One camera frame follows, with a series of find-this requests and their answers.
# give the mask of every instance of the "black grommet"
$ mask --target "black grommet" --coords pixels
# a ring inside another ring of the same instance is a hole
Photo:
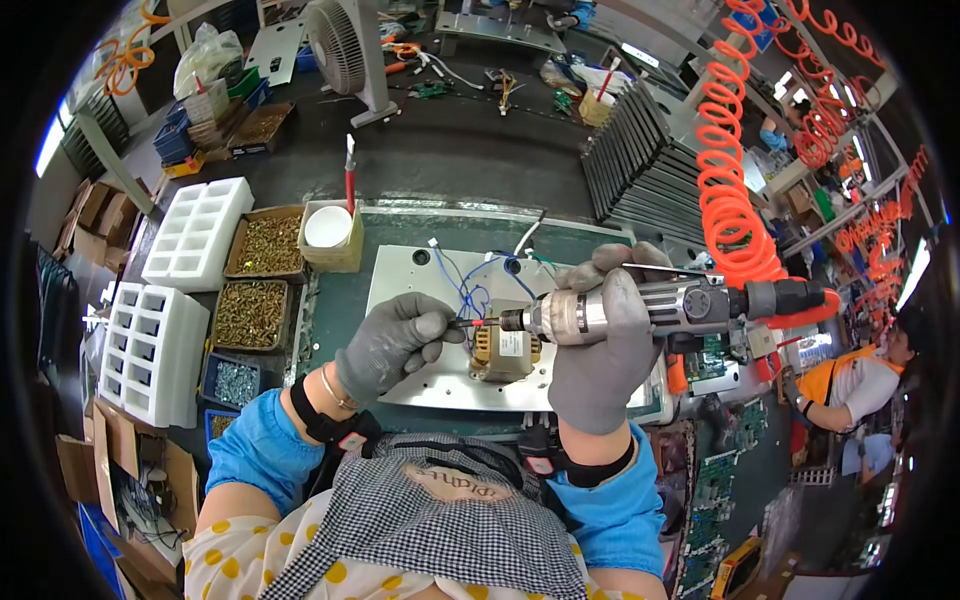
[[[414,259],[415,265],[419,265],[422,267],[426,263],[430,262],[430,252],[427,252],[424,249],[417,250],[416,252],[414,252],[413,259]]]

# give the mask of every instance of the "blue sign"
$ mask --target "blue sign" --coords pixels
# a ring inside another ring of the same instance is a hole
[[[767,25],[773,25],[780,15],[777,14],[777,11],[774,10],[773,5],[770,4],[770,0],[764,0],[766,5],[762,11],[760,11],[757,16],[760,17],[760,21],[766,23]],[[752,31],[756,27],[756,20],[744,14],[743,12],[733,11],[733,20],[743,26],[747,31]],[[770,44],[774,41],[774,33],[769,29],[763,29],[759,34],[754,36],[754,41],[756,42],[756,48],[760,52],[763,52],[770,47]]]

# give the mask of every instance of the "green wire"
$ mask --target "green wire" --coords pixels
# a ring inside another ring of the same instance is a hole
[[[543,262],[547,263],[548,265],[550,265],[550,266],[553,267],[554,269],[557,269],[557,265],[553,264],[553,261],[550,260],[549,258],[543,258],[542,256],[537,256],[536,254],[532,254],[532,253],[530,254],[530,257],[531,257],[531,258],[536,258],[537,260],[542,260]]]

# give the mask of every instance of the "silver bracelet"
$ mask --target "silver bracelet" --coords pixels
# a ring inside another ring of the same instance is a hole
[[[324,383],[326,391],[333,396],[334,400],[337,401],[337,406],[344,410],[355,411],[360,407],[355,400],[348,397],[347,400],[349,400],[349,402],[347,402],[347,400],[341,400],[336,394],[333,393],[333,388],[330,387],[330,382],[326,380],[326,366],[329,364],[330,363],[323,363],[320,367],[320,379]]]

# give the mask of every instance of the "black wrist strap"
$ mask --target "black wrist strap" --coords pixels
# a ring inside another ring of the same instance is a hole
[[[605,480],[610,479],[630,464],[634,458],[636,449],[636,440],[630,437],[630,445],[623,456],[616,459],[609,465],[578,465],[567,460],[566,480],[575,488],[596,488]]]
[[[362,446],[367,440],[376,442],[382,435],[380,424],[369,412],[355,413],[347,420],[331,419],[318,413],[303,389],[302,375],[290,386],[290,399],[300,420],[306,424],[306,434],[323,444],[336,444],[344,451]]]

